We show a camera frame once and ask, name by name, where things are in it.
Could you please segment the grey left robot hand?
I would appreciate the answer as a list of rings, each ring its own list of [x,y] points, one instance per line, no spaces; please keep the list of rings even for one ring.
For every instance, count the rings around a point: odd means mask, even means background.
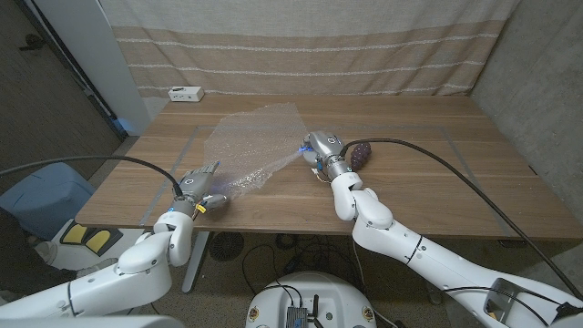
[[[187,171],[179,183],[182,195],[174,197],[171,210],[192,216],[195,210],[206,212],[226,204],[226,196],[210,193],[213,176],[219,165],[218,161],[214,161],[209,165]]]

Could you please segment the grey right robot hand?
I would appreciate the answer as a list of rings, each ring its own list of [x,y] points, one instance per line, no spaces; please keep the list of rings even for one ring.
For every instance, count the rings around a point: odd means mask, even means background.
[[[351,172],[348,163],[340,155],[343,142],[331,132],[310,132],[300,145],[299,151],[306,162],[329,180]]]

